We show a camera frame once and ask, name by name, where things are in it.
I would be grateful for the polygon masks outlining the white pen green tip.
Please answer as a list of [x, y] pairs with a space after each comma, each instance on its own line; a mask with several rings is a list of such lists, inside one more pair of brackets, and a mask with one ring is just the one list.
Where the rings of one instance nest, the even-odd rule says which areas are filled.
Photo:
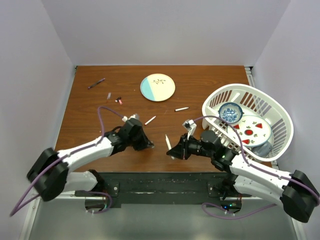
[[170, 140], [169, 140], [167, 134], [165, 134], [165, 142], [166, 142], [168, 150], [171, 150], [172, 146], [171, 146], [171, 143], [170, 143]]

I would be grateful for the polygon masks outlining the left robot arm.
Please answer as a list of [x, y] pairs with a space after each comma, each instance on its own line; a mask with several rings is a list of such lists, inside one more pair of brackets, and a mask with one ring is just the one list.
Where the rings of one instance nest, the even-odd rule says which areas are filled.
[[131, 117], [123, 126], [105, 132], [101, 137], [70, 149], [45, 149], [26, 177], [45, 202], [63, 192], [86, 191], [99, 196], [107, 190], [105, 180], [97, 171], [76, 170], [88, 163], [123, 152], [127, 147], [135, 151], [154, 147], [146, 136], [142, 123]]

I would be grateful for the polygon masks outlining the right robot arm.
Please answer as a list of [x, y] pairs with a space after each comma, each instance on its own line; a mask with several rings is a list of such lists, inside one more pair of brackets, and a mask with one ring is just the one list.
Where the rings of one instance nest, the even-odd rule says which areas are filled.
[[290, 173], [245, 159], [237, 151], [223, 146], [212, 130], [204, 131], [200, 139], [185, 133], [166, 154], [181, 160], [191, 155], [210, 158], [216, 169], [230, 174], [230, 180], [222, 185], [227, 196], [239, 193], [267, 200], [302, 223], [309, 221], [320, 204], [320, 194], [304, 172]]

